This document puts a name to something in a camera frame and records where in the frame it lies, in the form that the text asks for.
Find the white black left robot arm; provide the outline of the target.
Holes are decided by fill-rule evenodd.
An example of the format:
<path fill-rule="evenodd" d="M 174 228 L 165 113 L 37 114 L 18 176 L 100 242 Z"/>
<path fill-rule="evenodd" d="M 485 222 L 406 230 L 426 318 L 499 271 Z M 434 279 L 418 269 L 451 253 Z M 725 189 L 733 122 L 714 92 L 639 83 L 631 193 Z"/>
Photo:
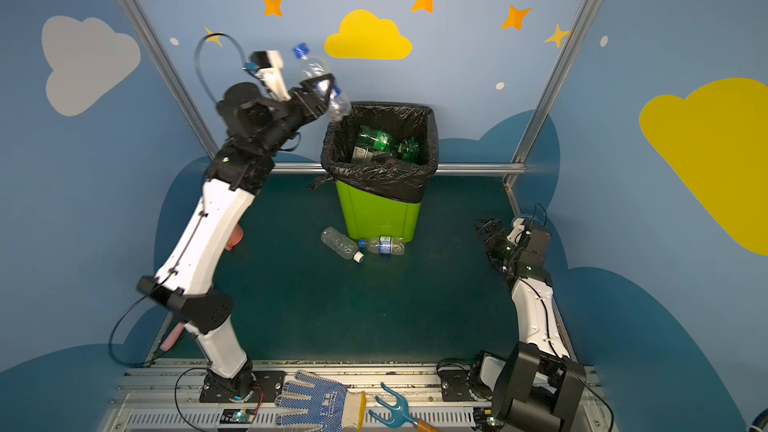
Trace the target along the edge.
<path fill-rule="evenodd" d="M 326 114 L 335 90 L 327 73 L 301 81 L 278 100 L 251 82 L 230 87 L 216 105 L 228 137 L 205 172 L 201 198 L 179 242 L 138 290 L 172 312 L 208 361 L 203 397 L 246 402 L 256 389 L 252 363 L 234 331 L 232 297 L 213 286 L 217 264 L 242 215 L 299 129 Z"/>

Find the blue cap water bottle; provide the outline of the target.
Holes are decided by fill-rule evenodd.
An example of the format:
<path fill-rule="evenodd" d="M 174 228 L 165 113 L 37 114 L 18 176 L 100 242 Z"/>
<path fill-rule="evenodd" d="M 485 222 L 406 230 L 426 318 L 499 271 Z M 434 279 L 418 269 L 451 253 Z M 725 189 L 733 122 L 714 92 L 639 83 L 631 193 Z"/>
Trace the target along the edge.
<path fill-rule="evenodd" d="M 358 246 L 378 255 L 402 256 L 405 254 L 405 241 L 388 235 L 361 238 L 358 240 Z"/>

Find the blue label bottle blue cap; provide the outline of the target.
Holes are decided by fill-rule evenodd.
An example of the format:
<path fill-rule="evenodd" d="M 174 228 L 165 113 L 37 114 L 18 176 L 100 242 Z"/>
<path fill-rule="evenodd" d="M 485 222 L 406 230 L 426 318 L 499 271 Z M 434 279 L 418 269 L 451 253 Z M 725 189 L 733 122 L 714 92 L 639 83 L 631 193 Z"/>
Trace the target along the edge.
<path fill-rule="evenodd" d="M 333 122 L 341 122 L 352 112 L 347 95 L 342 91 L 336 79 L 331 79 L 330 65 L 319 56 L 312 54 L 306 43 L 293 47 L 295 57 L 301 63 L 301 77 L 311 82 L 311 88 L 326 103 L 326 115 Z"/>

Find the purple pink toy shovel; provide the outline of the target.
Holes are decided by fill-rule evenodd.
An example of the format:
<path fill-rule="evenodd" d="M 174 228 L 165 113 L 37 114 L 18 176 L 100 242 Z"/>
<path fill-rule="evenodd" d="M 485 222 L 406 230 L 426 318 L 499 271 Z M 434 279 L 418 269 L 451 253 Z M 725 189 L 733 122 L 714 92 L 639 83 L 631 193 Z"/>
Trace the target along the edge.
<path fill-rule="evenodd" d="M 174 345 L 180 340 L 180 337 L 185 332 L 185 324 L 177 323 L 173 329 L 169 332 L 166 338 L 161 342 L 159 350 L 161 352 L 169 352 Z"/>

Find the teal garden hand rake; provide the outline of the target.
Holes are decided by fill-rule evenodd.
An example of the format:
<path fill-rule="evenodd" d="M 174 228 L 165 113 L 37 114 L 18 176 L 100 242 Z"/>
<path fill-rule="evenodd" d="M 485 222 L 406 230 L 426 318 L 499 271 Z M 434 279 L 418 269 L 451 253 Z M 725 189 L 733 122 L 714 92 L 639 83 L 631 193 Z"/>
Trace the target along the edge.
<path fill-rule="evenodd" d="M 381 383 L 383 391 L 389 393 L 395 398 L 395 404 L 392 405 L 379 396 L 375 396 L 375 401 L 385 409 L 389 411 L 389 417 L 385 418 L 380 414 L 370 410 L 368 415 L 375 421 L 390 429 L 398 429 L 405 424 L 410 424 L 418 432 L 439 432 L 439 429 L 428 424 L 426 421 L 414 418 L 410 414 L 409 405 L 406 398 L 396 392 L 394 389 L 387 386 L 384 382 Z"/>

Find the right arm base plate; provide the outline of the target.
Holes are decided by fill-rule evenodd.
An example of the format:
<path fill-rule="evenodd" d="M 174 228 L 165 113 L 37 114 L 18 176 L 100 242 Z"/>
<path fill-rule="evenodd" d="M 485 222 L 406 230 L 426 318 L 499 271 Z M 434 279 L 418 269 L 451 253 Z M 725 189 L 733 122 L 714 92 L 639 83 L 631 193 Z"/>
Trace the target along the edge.
<path fill-rule="evenodd" d="M 463 369 L 441 369 L 441 395 L 444 402 L 483 402 L 486 398 L 476 392 L 469 383 L 468 372 Z"/>

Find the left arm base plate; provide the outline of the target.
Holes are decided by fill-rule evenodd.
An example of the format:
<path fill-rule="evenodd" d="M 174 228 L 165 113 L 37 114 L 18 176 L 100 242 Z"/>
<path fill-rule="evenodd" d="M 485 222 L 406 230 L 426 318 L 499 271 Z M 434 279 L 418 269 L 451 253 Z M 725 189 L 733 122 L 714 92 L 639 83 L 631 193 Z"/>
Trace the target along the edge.
<path fill-rule="evenodd" d="M 284 371 L 244 369 L 233 378 L 206 373 L 199 396 L 201 403 L 273 403 L 281 393 Z"/>

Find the black bin liner bag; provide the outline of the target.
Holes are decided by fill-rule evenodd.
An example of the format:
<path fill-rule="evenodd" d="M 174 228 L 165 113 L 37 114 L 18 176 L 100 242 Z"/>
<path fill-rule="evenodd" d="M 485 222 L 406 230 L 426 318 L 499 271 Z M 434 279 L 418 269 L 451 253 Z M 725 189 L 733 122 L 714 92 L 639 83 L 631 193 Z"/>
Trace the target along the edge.
<path fill-rule="evenodd" d="M 352 163 L 357 133 L 362 126 L 387 132 L 397 142 L 410 137 L 417 139 L 420 150 L 416 161 Z M 421 104 L 356 101 L 351 114 L 328 125 L 320 163 L 336 181 L 386 199 L 419 203 L 439 163 L 435 113 Z"/>

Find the blue white knitted glove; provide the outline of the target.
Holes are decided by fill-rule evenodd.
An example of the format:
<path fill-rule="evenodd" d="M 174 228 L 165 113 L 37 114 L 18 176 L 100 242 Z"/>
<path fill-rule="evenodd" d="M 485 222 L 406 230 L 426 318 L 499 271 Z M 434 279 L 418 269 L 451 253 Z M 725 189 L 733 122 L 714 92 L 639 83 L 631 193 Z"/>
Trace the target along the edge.
<path fill-rule="evenodd" d="M 351 392 L 340 382 L 299 370 L 285 383 L 275 406 L 282 410 L 275 419 L 278 428 L 359 431 L 366 413 L 366 396 Z"/>

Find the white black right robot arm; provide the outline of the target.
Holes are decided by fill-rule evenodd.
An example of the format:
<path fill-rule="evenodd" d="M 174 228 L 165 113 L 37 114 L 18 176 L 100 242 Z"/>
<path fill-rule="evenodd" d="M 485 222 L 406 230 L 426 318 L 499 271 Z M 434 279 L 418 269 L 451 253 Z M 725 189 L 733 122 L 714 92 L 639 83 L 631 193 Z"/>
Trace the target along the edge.
<path fill-rule="evenodd" d="M 569 431 L 586 372 L 567 350 L 557 326 L 553 280 L 544 269 L 551 232 L 520 218 L 507 231 L 498 219 L 478 219 L 477 235 L 491 267 L 510 289 L 519 341 L 488 385 L 492 415 L 520 431 Z"/>

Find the pink plastic watering can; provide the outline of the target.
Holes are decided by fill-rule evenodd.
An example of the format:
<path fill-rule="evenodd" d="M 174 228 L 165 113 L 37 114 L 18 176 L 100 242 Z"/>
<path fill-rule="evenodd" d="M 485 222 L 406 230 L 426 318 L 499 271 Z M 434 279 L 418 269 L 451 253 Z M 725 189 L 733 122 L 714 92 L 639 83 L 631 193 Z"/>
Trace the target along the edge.
<path fill-rule="evenodd" d="M 244 237 L 243 229 L 240 225 L 236 225 L 229 237 L 229 239 L 226 242 L 225 249 L 227 251 L 231 251 L 235 246 L 237 246 Z"/>

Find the green sprite bottle yellow cap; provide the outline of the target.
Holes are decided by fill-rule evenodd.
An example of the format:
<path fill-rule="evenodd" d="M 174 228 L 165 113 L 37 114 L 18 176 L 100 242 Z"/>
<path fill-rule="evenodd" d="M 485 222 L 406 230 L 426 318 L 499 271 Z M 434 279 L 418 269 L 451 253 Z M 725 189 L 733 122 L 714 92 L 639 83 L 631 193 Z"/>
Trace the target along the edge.
<path fill-rule="evenodd" d="M 375 152 L 391 152 L 397 148 L 397 142 L 391 134 L 366 125 L 358 129 L 355 145 Z"/>

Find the clear crushed bottle white cap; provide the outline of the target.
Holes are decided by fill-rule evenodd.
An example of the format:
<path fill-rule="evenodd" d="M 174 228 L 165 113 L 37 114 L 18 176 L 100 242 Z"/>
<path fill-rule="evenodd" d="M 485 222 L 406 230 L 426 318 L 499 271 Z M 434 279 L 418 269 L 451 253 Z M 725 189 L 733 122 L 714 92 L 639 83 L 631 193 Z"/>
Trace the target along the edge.
<path fill-rule="evenodd" d="M 353 260 L 356 263 L 361 263 L 364 259 L 358 244 L 334 227 L 323 230 L 321 241 L 344 259 Z"/>

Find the left green circuit board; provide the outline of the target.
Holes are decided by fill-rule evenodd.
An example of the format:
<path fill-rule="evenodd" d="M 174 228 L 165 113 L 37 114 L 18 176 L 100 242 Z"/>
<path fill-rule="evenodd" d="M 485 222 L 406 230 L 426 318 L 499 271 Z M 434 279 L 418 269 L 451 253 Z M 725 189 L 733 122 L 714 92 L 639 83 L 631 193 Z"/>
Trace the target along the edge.
<path fill-rule="evenodd" d="M 220 417 L 220 425 L 250 426 L 257 412 L 255 409 L 225 409 Z"/>

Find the green plastic bin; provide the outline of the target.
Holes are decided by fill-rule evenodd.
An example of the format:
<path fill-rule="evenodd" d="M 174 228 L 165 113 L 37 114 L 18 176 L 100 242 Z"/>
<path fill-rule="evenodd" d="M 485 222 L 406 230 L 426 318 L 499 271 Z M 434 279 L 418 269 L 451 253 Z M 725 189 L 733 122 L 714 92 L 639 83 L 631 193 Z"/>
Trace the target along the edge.
<path fill-rule="evenodd" d="M 352 239 L 392 236 L 411 242 L 418 222 L 420 203 L 386 199 L 337 182 L 336 188 L 347 235 Z"/>

